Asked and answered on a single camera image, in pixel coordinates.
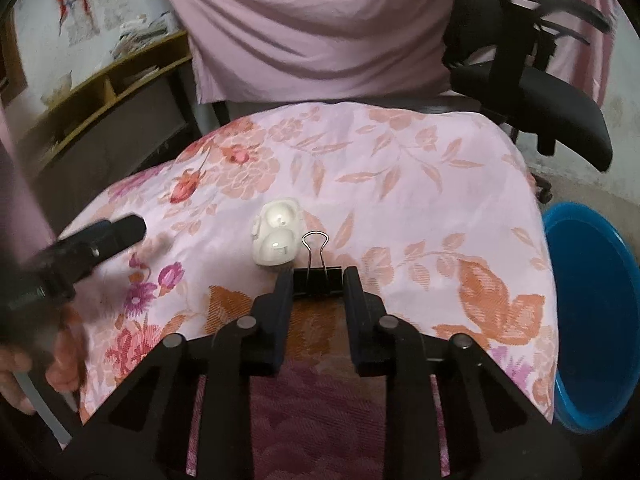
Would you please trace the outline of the person's left hand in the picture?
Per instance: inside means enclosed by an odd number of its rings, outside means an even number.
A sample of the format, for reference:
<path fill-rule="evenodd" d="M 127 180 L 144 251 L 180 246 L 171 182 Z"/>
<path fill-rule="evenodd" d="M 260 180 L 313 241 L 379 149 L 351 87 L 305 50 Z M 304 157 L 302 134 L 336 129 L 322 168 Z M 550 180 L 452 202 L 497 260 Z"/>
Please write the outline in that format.
<path fill-rule="evenodd" d="M 51 348 L 44 352 L 39 364 L 44 365 L 44 378 L 58 393 L 72 393 L 85 380 L 86 336 L 79 313 L 70 304 L 62 307 L 58 331 Z M 12 408 L 26 415 L 36 410 L 27 399 L 15 375 L 34 367 L 32 356 L 17 346 L 1 346 L 1 396 Z"/>

